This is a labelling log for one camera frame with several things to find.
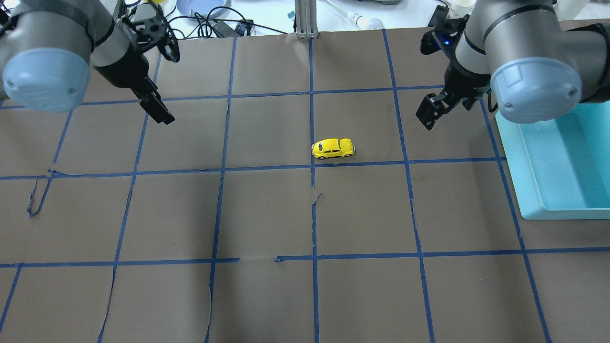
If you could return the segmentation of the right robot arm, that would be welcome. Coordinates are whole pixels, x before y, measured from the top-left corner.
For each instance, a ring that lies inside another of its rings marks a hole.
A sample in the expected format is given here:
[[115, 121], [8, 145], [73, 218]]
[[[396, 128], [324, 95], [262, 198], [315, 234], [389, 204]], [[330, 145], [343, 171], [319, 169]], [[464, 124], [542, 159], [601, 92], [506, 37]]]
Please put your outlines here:
[[462, 18], [437, 19], [420, 45], [442, 51], [445, 85], [416, 112], [434, 124], [456, 106], [470, 110], [495, 94], [496, 109], [513, 123], [548, 121], [580, 103], [609, 100], [609, 23], [563, 30], [551, 0], [478, 0]]

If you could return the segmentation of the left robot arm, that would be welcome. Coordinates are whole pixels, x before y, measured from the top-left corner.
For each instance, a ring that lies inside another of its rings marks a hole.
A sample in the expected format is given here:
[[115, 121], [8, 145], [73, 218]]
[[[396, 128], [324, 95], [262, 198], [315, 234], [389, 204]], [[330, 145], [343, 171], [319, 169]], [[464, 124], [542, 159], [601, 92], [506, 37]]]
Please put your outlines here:
[[1, 13], [1, 100], [36, 111], [80, 106], [96, 70], [117, 88], [130, 89], [157, 123], [174, 122], [149, 76], [145, 53], [180, 60], [177, 38], [161, 5], [123, 0], [21, 0]]

